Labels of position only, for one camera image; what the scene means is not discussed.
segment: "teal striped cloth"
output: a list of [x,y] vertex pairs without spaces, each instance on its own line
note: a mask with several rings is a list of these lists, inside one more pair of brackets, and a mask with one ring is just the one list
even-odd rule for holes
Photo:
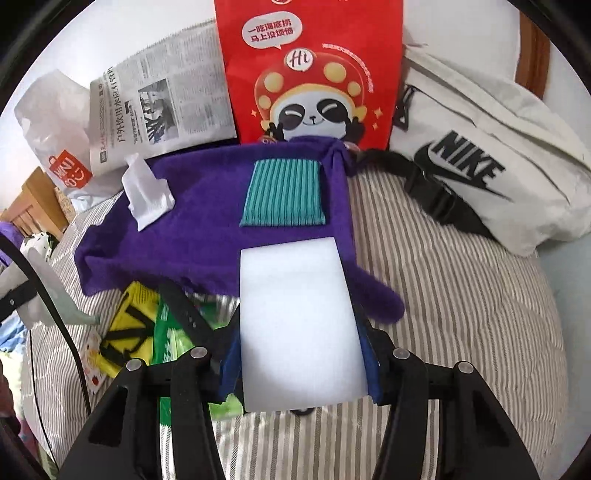
[[257,161],[240,226],[324,225],[319,171],[315,160]]

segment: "nike swoosh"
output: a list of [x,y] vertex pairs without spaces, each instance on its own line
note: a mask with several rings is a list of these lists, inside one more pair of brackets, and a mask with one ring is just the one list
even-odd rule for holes
[[427,145],[422,146],[414,154],[414,162],[425,173],[429,175],[443,177],[448,180],[458,181],[475,189],[485,190],[486,192],[492,193],[493,195],[497,195],[498,197],[504,198],[505,200],[509,200],[510,202],[512,202],[512,200],[509,197],[503,195],[502,193],[496,192],[488,187],[480,187],[479,185],[474,185],[471,179],[467,179],[466,177],[458,175],[457,173],[454,173],[446,168],[443,168],[440,165],[437,165],[436,163],[433,163],[433,161],[429,157],[429,148],[431,147],[431,145],[432,143],[428,143]]

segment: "yellow package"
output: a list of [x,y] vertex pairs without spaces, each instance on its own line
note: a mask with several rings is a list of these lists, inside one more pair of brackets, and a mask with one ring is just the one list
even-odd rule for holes
[[159,301],[160,295],[140,282],[127,287],[96,356],[96,365],[107,375],[115,378],[132,358],[150,364]]

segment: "white nike bag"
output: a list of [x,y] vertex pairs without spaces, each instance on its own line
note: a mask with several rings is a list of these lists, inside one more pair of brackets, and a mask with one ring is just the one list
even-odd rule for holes
[[591,225],[591,154],[531,92],[407,47],[390,150],[445,183],[517,255]]

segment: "purple cloth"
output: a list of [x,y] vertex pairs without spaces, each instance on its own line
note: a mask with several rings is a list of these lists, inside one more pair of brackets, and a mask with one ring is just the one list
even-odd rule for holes
[[[265,158],[321,162],[326,225],[239,227],[254,162]],[[101,225],[89,227],[76,250],[82,292],[90,296],[110,288],[124,290],[134,280],[154,288],[159,278],[168,277],[187,290],[239,296],[242,249],[332,236],[352,300],[376,320],[400,320],[402,300],[355,261],[346,178],[354,168],[342,142],[318,137],[163,157],[152,170],[168,180],[175,207],[138,232],[129,201],[121,196]]]
[[[0,233],[15,244],[17,248],[21,247],[22,241],[25,239],[22,233],[18,231],[18,228],[9,222],[0,222]],[[4,264],[5,267],[12,263],[10,257],[2,250],[0,250],[0,263]]]

